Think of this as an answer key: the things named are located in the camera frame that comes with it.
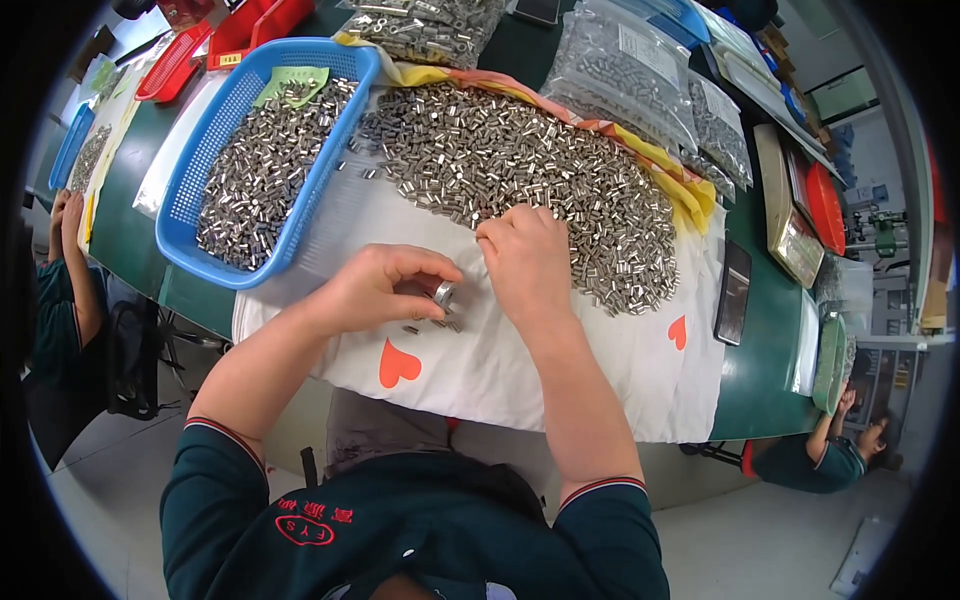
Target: green tray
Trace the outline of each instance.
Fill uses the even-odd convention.
[[[837,402],[843,391],[843,375],[849,343],[843,316],[838,313],[829,313],[820,330],[817,374],[813,379],[813,404],[831,416],[836,412]]]

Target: blue bin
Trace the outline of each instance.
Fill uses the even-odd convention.
[[[345,77],[360,85],[310,168],[273,255],[256,271],[241,271],[197,246],[197,223],[207,173],[270,81],[275,66],[330,67],[331,77]],[[288,37],[250,52],[213,97],[180,153],[156,216],[160,252],[188,273],[234,290],[252,288],[289,267],[301,237],[310,228],[334,164],[363,115],[379,70],[380,57],[373,48],[348,47],[327,37]]]
[[[52,190],[63,189],[66,187],[67,178],[70,177],[70,171],[73,169],[73,163],[77,162],[77,156],[80,155],[80,149],[84,144],[86,135],[90,132],[93,125],[93,110],[86,104],[80,105],[76,116],[73,117],[73,123],[60,144],[57,151],[57,159],[54,160],[54,168],[50,171],[50,178],[47,180],[47,187]]]

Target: white cloth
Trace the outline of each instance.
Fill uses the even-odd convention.
[[[463,332],[428,321],[386,324],[332,340],[313,376],[364,396],[417,410],[515,429],[542,431],[540,380],[513,324],[497,304],[474,234],[416,208],[392,183],[363,180],[368,156],[346,155],[317,211],[309,239],[285,273],[236,295],[233,339],[240,342],[280,308],[333,276],[371,242],[413,244],[450,256],[465,276],[451,306]],[[590,297],[571,291],[590,347],[610,380],[639,442],[702,442],[713,426],[724,346],[713,339],[722,268],[725,211],[717,207],[708,235],[678,229],[681,284],[656,313],[610,318]],[[683,319],[685,346],[668,338]],[[404,325],[420,335],[403,331]],[[400,351],[386,347],[386,342]],[[406,353],[416,359],[385,357]],[[407,377],[396,378],[397,365]]]

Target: white label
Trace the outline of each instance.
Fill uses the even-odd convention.
[[[620,52],[623,52],[654,70],[655,73],[680,89],[677,62],[670,53],[658,44],[638,34],[629,27],[620,25]]]
[[[704,95],[707,96],[707,110],[723,119],[727,125],[743,135],[743,126],[740,124],[740,109],[731,100],[730,96],[710,82],[703,82],[703,89]]]

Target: hand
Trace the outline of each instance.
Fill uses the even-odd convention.
[[[493,292],[522,336],[573,316],[566,223],[541,206],[517,204],[477,228]]]
[[[853,403],[856,402],[856,392],[854,390],[847,390],[840,396],[840,401],[837,402],[837,412],[841,415],[846,415],[851,408],[853,408]]]
[[[394,286],[401,281],[432,279],[439,283],[463,278],[453,261],[438,252],[368,244],[307,302],[314,305],[324,335],[367,331],[389,321],[444,317],[444,310],[429,298],[396,294]]]
[[[84,195],[80,192],[72,192],[62,213],[63,225],[60,239],[63,242],[64,251],[68,252],[70,249],[78,248],[77,232],[80,231],[80,221],[84,216]]]
[[[57,197],[54,199],[54,206],[50,210],[50,229],[60,227],[60,224],[63,222],[63,207],[66,206],[66,201],[68,200],[70,200],[70,190],[62,189],[57,192]]]

